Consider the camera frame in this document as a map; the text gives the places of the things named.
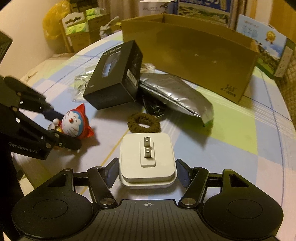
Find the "black shaver box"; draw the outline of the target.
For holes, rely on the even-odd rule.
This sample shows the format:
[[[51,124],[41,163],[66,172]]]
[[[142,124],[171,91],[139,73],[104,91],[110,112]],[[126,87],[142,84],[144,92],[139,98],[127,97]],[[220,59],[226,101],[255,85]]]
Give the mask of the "black shaver box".
[[[142,58],[143,54],[134,40],[104,52],[83,98],[97,110],[134,102]]]

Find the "silver foil pouch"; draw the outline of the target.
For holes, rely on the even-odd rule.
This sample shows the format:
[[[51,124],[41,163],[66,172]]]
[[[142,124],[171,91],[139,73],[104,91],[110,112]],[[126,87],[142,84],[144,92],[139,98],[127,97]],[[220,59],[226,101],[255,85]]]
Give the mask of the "silver foil pouch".
[[[139,87],[168,108],[201,118],[204,125],[214,120],[214,109],[211,102],[177,76],[142,73]]]

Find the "black binder clips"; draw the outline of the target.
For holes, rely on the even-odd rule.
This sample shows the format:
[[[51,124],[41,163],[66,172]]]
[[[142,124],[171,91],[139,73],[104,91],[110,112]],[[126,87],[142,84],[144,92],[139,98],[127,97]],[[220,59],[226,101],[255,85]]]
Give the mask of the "black binder clips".
[[[166,105],[152,95],[143,93],[142,102],[148,114],[153,115],[156,118],[160,118],[164,115]]]

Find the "white humidifier box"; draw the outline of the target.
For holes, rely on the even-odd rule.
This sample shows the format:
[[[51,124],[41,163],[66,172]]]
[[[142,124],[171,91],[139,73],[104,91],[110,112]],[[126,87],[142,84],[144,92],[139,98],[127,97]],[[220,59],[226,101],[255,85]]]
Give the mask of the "white humidifier box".
[[[177,1],[139,1],[138,12],[139,16],[148,16],[156,14],[176,14]]]

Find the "light blue milk carton box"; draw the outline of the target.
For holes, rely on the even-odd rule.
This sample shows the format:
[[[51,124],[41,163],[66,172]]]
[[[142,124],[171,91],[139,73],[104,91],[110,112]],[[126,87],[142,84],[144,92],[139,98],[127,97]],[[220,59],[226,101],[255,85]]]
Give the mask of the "light blue milk carton box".
[[[271,79],[283,78],[295,43],[276,29],[248,16],[239,15],[236,31],[255,40],[259,56],[256,66]]]

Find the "open brown cardboard box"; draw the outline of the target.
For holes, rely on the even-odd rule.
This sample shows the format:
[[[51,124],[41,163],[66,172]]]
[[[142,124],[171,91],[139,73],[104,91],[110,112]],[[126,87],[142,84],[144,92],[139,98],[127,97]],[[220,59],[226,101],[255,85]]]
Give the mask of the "open brown cardboard box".
[[[170,14],[121,22],[123,40],[134,40],[143,62],[238,103],[252,77],[255,40],[206,20]]]

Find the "white power adapter plug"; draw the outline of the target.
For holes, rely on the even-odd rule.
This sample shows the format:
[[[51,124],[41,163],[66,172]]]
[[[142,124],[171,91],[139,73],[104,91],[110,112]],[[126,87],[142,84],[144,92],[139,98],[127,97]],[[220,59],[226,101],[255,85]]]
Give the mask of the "white power adapter plug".
[[[131,133],[120,145],[119,179],[130,189],[171,186],[177,167],[171,139],[166,133]]]

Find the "cardboard box with green tissues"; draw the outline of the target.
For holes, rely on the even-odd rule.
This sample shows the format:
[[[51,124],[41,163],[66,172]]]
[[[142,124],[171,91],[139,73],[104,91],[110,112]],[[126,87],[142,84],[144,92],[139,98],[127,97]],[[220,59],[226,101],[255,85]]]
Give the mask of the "cardboard box with green tissues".
[[[100,27],[110,21],[106,9],[91,8],[84,12],[68,14],[62,19],[66,40],[74,53],[99,41]]]

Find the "brown hair scrunchie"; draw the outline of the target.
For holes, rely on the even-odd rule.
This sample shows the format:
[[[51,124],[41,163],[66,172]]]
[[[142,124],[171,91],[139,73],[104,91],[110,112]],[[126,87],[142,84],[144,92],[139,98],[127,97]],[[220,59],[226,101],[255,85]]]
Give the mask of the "brown hair scrunchie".
[[[161,124],[159,120],[148,113],[134,113],[127,121],[131,133],[159,133]]]

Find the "clear plastic packaging with hooks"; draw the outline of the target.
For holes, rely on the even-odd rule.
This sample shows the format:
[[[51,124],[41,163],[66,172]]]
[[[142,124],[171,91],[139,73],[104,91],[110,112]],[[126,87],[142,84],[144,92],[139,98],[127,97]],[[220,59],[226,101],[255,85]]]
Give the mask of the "clear plastic packaging with hooks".
[[[93,75],[95,70],[95,65],[87,67],[84,72],[74,78],[73,83],[70,85],[71,98],[73,102],[84,103],[86,100],[83,97],[83,94],[86,90],[86,87],[90,81],[90,78]]]

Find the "checkered bed sheet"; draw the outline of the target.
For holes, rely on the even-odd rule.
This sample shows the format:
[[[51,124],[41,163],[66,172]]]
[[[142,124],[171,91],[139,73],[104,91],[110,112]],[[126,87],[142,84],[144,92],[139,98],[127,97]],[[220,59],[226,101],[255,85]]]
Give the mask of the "checkered bed sheet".
[[[255,184],[283,208],[278,238],[295,240],[295,129],[275,82],[254,70],[239,104],[199,86],[196,90],[213,104],[213,126],[206,129],[198,118],[166,112],[161,129],[170,136],[175,157],[212,173],[233,169]],[[44,161],[15,156],[34,187],[62,169],[84,172],[118,157],[129,132],[127,118],[142,107],[133,102],[103,110],[86,104],[85,109],[95,135],[79,152],[52,151]]]

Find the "quilted beige chair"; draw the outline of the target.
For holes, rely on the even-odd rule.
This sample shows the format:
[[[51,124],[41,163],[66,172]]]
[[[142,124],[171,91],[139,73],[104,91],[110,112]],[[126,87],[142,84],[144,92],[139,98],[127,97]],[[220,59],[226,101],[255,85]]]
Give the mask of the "quilted beige chair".
[[[288,65],[284,78],[277,80],[276,84],[283,96],[288,112],[295,127],[295,62]]]

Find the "yellow plastic bag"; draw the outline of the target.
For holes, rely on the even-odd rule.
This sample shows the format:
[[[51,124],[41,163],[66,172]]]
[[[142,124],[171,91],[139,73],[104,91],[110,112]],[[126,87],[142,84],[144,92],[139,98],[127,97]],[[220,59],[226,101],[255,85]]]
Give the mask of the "yellow plastic bag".
[[[44,36],[47,40],[56,40],[61,35],[60,20],[69,13],[71,13],[69,1],[60,1],[49,9],[42,21]]]

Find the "dark blue milk carton box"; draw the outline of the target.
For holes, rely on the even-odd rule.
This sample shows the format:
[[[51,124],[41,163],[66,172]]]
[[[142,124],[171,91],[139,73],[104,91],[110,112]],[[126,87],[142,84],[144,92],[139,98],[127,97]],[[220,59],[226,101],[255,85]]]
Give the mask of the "dark blue milk carton box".
[[[178,15],[229,25],[233,1],[183,0],[178,1]]]

